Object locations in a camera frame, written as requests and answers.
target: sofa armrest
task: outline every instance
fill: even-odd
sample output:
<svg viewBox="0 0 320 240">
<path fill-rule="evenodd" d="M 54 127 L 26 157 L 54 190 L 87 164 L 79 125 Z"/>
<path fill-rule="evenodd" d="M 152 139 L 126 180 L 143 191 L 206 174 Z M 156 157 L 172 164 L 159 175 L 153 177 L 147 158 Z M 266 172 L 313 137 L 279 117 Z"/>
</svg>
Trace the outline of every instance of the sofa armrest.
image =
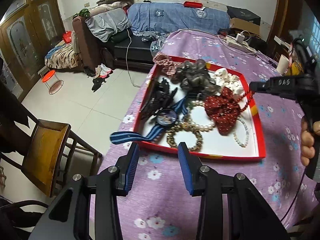
<svg viewBox="0 0 320 240">
<path fill-rule="evenodd" d="M 88 66 L 95 71 L 95 68 L 102 63 L 101 48 L 97 38 L 90 32 L 84 17 L 77 16 L 72 21 L 72 26 L 77 34 L 83 66 Z"/>
</svg>

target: watch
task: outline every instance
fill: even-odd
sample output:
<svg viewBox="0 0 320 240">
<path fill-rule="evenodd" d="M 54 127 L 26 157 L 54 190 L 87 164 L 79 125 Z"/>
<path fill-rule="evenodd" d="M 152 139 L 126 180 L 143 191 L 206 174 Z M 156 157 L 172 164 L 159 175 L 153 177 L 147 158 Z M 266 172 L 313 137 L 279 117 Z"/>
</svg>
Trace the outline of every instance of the watch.
<svg viewBox="0 0 320 240">
<path fill-rule="evenodd" d="M 130 132 L 130 131 L 121 131 L 121 132 L 114 132 L 110 135 L 110 141 L 113 144 L 120 144 L 130 141 L 152 141 L 154 140 L 159 134 L 161 134 L 164 130 L 167 130 L 173 127 L 176 122 L 178 121 L 178 115 L 180 111 L 183 115 L 187 114 L 187 109 L 184 105 L 186 97 L 181 99 L 178 103 L 175 103 L 170 108 L 161 109 L 158 111 L 156 116 L 156 124 L 151 129 L 151 131 L 146 136 L 142 136 L 137 132 Z"/>
</svg>

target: screw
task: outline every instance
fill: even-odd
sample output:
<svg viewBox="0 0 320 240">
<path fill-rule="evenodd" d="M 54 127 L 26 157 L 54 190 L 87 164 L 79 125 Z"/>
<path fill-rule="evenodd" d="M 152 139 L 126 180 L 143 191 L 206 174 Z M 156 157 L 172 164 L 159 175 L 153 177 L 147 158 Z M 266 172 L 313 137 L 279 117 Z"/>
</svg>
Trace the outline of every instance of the screw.
<svg viewBox="0 0 320 240">
<path fill-rule="evenodd" d="M 240 180 L 243 180 L 243 179 L 245 179 L 245 175 L 243 173 L 238 173 L 237 178 Z"/>
<path fill-rule="evenodd" d="M 110 166 L 108 168 L 108 171 L 111 172 L 111 173 L 116 172 L 117 170 L 118 170 L 118 168 L 116 166 Z"/>
<path fill-rule="evenodd" d="M 202 172 L 208 172 L 210 170 L 210 168 L 208 166 L 203 165 L 203 166 L 200 167 L 200 170 Z"/>
<path fill-rule="evenodd" d="M 77 180 L 79 180 L 79 179 L 81 179 L 81 174 L 75 174 L 75 175 L 73 175 L 73 180 L 75 180 L 75 181 L 77 181 Z"/>
</svg>

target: purple floral tablecloth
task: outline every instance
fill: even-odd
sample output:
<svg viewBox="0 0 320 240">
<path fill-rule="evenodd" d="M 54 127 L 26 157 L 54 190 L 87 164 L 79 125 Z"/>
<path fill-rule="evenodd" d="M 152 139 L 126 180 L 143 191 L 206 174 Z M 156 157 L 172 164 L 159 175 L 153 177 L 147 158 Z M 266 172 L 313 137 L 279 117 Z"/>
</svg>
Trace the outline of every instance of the purple floral tablecloth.
<svg viewBox="0 0 320 240">
<path fill-rule="evenodd" d="M 237 70 L 247 82 L 265 81 L 279 75 L 271 65 L 261 60 L 268 62 L 263 55 L 261 58 L 241 55 L 238 52 L 243 52 L 225 47 L 216 36 L 198 31 L 172 33 L 162 52 L 171 56 L 202 58 L 206 62 Z M 154 68 L 133 100 L 119 130 L 132 130 Z M 266 158 L 260 162 L 208 159 L 202 159 L 202 162 L 221 174 L 234 176 L 238 172 L 244 173 L 277 216 L 282 218 L 296 194 L 304 170 L 300 163 L 300 119 L 303 112 L 295 102 L 272 95 L 255 94 L 254 100 L 262 123 Z M 111 145 L 99 172 L 114 165 L 118 157 L 127 153 L 130 145 Z M 285 227 L 316 206 L 318 202 L 313 195 L 315 184 L 305 177 L 297 201 L 283 221 Z M 90 217 L 93 220 L 94 201 L 92 196 Z M 191 197 L 186 190 L 176 155 L 142 149 L 132 190 L 126 198 L 118 197 L 118 208 L 126 240 L 191 240 L 196 237 L 200 197 Z M 224 233 L 225 239 L 228 239 L 226 224 Z"/>
</svg>

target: pink plaid scrunchie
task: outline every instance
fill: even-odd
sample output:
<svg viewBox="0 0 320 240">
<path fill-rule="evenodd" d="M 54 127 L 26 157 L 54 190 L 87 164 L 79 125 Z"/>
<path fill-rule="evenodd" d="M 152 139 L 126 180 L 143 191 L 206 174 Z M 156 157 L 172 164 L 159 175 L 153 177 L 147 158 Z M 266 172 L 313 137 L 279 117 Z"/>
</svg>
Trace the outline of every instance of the pink plaid scrunchie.
<svg viewBox="0 0 320 240">
<path fill-rule="evenodd" d="M 166 74 L 170 79 L 176 73 L 177 66 L 181 64 L 180 62 L 173 62 L 171 57 L 162 52 L 158 52 L 155 55 L 153 62 L 162 67 L 162 73 Z"/>
</svg>

